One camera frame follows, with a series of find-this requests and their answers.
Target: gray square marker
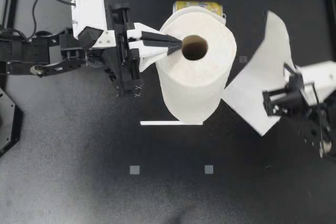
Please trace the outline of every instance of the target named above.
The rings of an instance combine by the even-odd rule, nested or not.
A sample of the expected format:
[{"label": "gray square marker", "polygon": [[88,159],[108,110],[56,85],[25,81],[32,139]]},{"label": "gray square marker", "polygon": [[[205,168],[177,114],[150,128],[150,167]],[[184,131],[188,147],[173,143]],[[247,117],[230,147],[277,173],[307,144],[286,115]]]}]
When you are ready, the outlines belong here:
[{"label": "gray square marker", "polygon": [[213,165],[205,165],[204,166],[204,173],[205,174],[213,174],[214,173],[214,166]]},{"label": "gray square marker", "polygon": [[130,165],[130,174],[139,175],[140,174],[140,165]]},{"label": "gray square marker", "polygon": [[247,63],[247,56],[239,56],[239,63]]}]

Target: white tape strip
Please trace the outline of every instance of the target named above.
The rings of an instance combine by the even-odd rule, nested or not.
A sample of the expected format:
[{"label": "white tape strip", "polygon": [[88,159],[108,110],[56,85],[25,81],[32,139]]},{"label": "white tape strip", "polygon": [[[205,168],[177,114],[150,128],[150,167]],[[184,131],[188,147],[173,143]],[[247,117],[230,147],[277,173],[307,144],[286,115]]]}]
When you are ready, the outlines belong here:
[{"label": "white tape strip", "polygon": [[203,125],[200,124],[187,124],[181,121],[140,121],[140,125],[147,126],[147,125]]}]

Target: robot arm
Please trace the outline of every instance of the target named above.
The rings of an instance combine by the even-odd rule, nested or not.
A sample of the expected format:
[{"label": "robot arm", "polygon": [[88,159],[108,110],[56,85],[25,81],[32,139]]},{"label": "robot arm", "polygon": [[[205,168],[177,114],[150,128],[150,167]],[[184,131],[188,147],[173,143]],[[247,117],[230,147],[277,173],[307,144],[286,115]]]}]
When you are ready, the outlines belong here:
[{"label": "robot arm", "polygon": [[284,65],[287,84],[284,88],[264,91],[268,116],[285,116],[299,120],[313,134],[312,145],[319,147],[321,157],[333,158],[336,145],[336,62],[327,61],[298,69]]},{"label": "robot arm", "polygon": [[[103,67],[120,97],[140,97],[140,72],[182,47],[172,36],[131,22],[128,5],[109,6],[112,29],[108,29],[104,0],[72,0],[71,4],[72,28],[57,34],[36,33],[30,41],[13,35],[0,38],[0,74],[44,77],[86,64]],[[50,63],[53,46],[60,46],[62,61]]]}]

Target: black table surface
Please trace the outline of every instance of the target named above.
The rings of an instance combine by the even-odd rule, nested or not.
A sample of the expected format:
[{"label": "black table surface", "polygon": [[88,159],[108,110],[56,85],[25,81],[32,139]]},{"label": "black table surface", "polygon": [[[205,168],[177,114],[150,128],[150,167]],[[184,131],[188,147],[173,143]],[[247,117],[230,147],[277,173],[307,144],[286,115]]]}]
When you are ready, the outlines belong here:
[{"label": "black table surface", "polygon": [[[17,0],[14,27],[32,32],[34,0]],[[128,2],[159,29],[176,0]],[[197,0],[224,6],[238,45],[234,77],[263,39],[271,10],[287,25],[298,65],[333,59],[324,0]],[[40,0],[38,30],[70,26],[69,6]],[[51,50],[54,61],[59,49]],[[11,76],[24,111],[20,141],[0,159],[0,223],[335,223],[336,165],[320,160],[281,120],[263,138],[222,101],[203,126],[173,120],[155,66],[140,99],[119,99],[101,70]],[[129,166],[140,165],[140,175]],[[204,165],[214,174],[205,175]]]}]

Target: white paper towel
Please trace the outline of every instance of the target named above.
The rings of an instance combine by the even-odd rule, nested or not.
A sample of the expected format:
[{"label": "white paper towel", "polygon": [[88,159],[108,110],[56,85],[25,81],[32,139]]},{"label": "white paper towel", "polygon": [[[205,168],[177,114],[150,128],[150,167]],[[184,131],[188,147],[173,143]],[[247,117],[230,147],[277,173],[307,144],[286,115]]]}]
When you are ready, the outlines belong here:
[{"label": "white paper towel", "polygon": [[294,68],[286,25],[268,12],[264,41],[223,92],[223,100],[261,136],[280,119],[267,116],[262,92],[285,86],[284,63]]},{"label": "white paper towel", "polygon": [[237,50],[225,23],[202,7],[188,7],[174,13],[160,30],[181,40],[198,35],[207,42],[199,60],[188,60],[179,50],[156,62],[164,103],[184,123],[202,123],[219,105]]}]

